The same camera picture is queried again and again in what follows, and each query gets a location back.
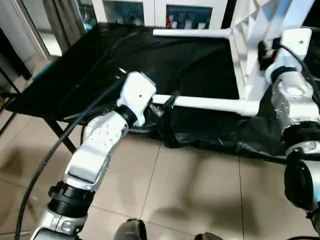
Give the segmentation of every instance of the gray curtain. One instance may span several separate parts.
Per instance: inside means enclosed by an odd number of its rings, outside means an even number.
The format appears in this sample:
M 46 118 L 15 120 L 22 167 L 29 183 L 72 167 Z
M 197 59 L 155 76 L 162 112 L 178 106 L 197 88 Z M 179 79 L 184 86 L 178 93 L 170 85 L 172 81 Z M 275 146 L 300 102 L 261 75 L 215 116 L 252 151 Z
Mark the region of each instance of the gray curtain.
M 77 0 L 42 0 L 52 32 L 65 53 L 86 33 Z

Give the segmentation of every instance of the curtain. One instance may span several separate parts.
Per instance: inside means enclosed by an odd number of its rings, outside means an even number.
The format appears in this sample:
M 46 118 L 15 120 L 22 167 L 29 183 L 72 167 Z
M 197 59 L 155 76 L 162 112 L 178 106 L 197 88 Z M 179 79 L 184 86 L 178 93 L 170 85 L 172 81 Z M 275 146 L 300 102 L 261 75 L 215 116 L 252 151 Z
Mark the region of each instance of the curtain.
M 52 32 L 64 54 L 86 33 L 77 0 L 42 0 Z
M 2 31 L 1 27 L 0 43 L 0 68 L 2 67 L 3 70 L 6 70 L 7 68 L 10 69 L 12 67 L 14 71 L 16 71 L 18 75 L 22 75 L 25 80 L 30 79 L 32 77 L 30 71 L 15 52 L 13 46 L 11 45 L 5 33 Z

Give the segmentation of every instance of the tile floor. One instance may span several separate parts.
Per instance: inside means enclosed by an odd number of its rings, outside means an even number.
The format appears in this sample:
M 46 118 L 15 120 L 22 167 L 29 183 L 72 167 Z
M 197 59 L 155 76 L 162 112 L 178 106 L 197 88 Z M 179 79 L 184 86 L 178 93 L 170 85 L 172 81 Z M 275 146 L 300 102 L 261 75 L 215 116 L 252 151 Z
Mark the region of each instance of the tile floor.
M 0 125 L 7 117 L 7 112 L 0 116 Z M 80 127 L 71 139 L 79 146 Z M 56 140 L 44 120 L 24 115 L 0 137 L 0 240 L 13 239 L 5 233 L 14 230 L 26 186 Z M 40 177 L 25 214 L 26 233 L 35 227 L 48 189 L 70 157 L 60 146 Z M 258 159 L 168 149 L 159 141 L 127 136 L 112 155 L 80 236 L 111 240 L 128 218 L 143 219 L 150 240 L 192 240 L 203 232 L 225 240 L 315 236 L 303 211 L 286 200 L 283 173 L 283 165 Z

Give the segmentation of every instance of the black tablecloth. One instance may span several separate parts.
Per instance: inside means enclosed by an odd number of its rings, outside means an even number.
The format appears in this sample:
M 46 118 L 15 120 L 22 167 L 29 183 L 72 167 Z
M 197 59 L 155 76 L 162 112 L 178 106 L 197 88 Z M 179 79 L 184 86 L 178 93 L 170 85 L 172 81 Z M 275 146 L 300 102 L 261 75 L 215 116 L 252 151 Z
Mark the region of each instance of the black tablecloth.
M 182 96 L 239 98 L 227 39 L 153 36 L 152 31 L 152 27 L 97 24 L 38 75 L 7 109 L 65 121 L 116 81 L 122 74 L 119 68 L 145 73 L 156 83 L 158 94 L 170 95 L 178 90 Z M 318 49 L 314 39 L 305 60 L 316 76 Z M 101 104 L 113 103 L 120 90 Z M 269 91 L 261 105 L 269 110 L 260 111 L 254 118 L 175 107 L 161 121 L 147 114 L 146 125 L 132 132 L 161 139 L 171 148 L 191 145 L 250 157 L 281 157 L 284 148 Z

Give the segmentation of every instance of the robotic arm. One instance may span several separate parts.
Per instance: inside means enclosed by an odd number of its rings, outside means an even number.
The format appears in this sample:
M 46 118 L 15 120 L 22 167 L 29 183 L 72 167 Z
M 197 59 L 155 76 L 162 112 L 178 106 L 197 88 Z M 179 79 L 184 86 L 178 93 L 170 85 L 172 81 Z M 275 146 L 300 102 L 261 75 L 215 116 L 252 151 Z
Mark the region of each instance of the robotic arm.
M 145 123 L 144 111 L 156 93 L 155 84 L 144 74 L 127 76 L 117 109 L 94 118 L 86 139 L 73 154 L 63 180 L 49 190 L 48 203 L 32 234 L 32 240 L 76 240 L 85 225 L 88 209 L 108 169 L 112 150 L 129 127 Z
M 272 85 L 271 102 L 281 126 L 286 147 L 285 195 L 307 212 L 320 235 L 320 116 L 314 88 L 302 75 L 301 64 L 286 46 L 303 59 L 311 31 L 306 28 L 283 32 L 276 59 L 266 69 Z M 106 173 L 111 152 L 129 127 L 142 126 L 144 111 L 156 93 L 155 84 L 142 73 L 131 72 L 123 86 L 117 109 L 94 118 L 86 139 L 73 154 L 63 176 L 49 190 L 48 203 L 32 240 L 76 240 L 85 225 L 88 209 Z
M 276 48 L 285 46 L 304 59 L 310 38 L 308 28 L 285 30 Z M 286 148 L 285 196 L 293 205 L 306 211 L 320 236 L 319 103 L 314 102 L 314 88 L 301 70 L 301 64 L 293 55 L 281 48 L 265 74 L 272 84 L 271 102 Z

